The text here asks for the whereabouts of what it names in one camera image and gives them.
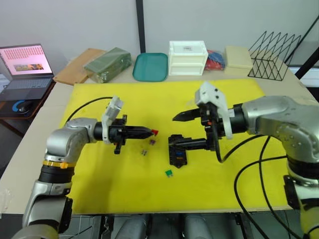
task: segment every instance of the green fuse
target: green fuse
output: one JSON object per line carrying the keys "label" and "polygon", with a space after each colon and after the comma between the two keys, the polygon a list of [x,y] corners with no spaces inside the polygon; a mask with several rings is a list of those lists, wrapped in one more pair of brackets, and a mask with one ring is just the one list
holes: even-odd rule
{"label": "green fuse", "polygon": [[173,172],[172,172],[171,170],[168,170],[168,171],[166,171],[165,173],[166,173],[166,176],[167,176],[168,178],[170,178],[170,177],[173,176]]}

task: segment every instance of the white wall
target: white wall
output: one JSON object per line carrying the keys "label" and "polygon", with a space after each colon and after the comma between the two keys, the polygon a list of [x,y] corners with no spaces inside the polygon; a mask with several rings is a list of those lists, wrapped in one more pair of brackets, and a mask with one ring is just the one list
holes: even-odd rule
{"label": "white wall", "polygon": [[[224,51],[226,45],[251,47],[265,30],[303,35],[319,14],[319,1],[145,0],[144,13],[148,52],[167,53],[169,40],[204,40],[208,49]],[[295,64],[305,61],[299,54],[318,46],[318,26]]]}
{"label": "white wall", "polygon": [[55,74],[89,47],[137,55],[135,1],[0,0],[0,46],[32,43],[43,45]]}

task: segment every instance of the laptop keyboard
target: laptop keyboard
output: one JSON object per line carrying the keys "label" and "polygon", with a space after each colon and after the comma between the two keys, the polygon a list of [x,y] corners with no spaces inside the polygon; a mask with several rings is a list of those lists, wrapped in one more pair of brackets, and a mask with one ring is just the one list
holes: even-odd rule
{"label": "laptop keyboard", "polygon": [[13,80],[6,87],[7,90],[45,88],[52,78],[41,78],[34,80]]}

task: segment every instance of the table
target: table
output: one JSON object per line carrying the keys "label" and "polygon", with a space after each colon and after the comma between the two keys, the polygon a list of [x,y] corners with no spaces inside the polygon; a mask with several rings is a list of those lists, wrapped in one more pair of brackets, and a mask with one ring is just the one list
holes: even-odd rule
{"label": "table", "polygon": [[[132,71],[133,65],[111,80],[109,84],[120,82],[138,84],[132,77]],[[166,81],[238,78],[242,77],[225,75],[221,71],[205,71],[202,76],[168,76]],[[293,97],[299,103],[317,104],[310,92],[291,71],[287,71],[284,80],[281,82],[265,79],[256,79],[256,82],[266,95],[287,95]],[[88,79],[86,84],[94,84],[94,82]],[[0,192],[9,189],[12,194],[12,199],[7,205],[6,213],[24,213],[33,183],[40,174],[46,139],[52,131],[59,127],[72,89],[73,86],[56,83],[4,172],[0,180]],[[268,210],[268,208],[259,208],[258,210]]]}
{"label": "table", "polygon": [[11,107],[12,103],[15,103],[16,101],[4,101],[0,102],[0,124],[2,124],[4,127],[12,131],[13,133],[17,134],[20,137],[24,136],[24,133],[13,127],[11,124],[6,122],[5,120],[28,120],[32,119],[36,116],[36,113],[40,110],[41,106],[44,104],[45,100],[48,98],[50,95],[51,90],[53,89],[55,85],[55,82],[52,81],[50,86],[48,87],[47,91],[44,93],[43,97],[40,100],[33,100],[33,106],[25,114],[18,114],[15,112],[12,112]]}

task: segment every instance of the laptop screen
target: laptop screen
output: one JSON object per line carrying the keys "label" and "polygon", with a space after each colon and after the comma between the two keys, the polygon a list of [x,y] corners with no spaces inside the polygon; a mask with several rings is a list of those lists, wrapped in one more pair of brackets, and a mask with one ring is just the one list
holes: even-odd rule
{"label": "laptop screen", "polygon": [[0,56],[13,76],[52,73],[40,44],[1,47]]}

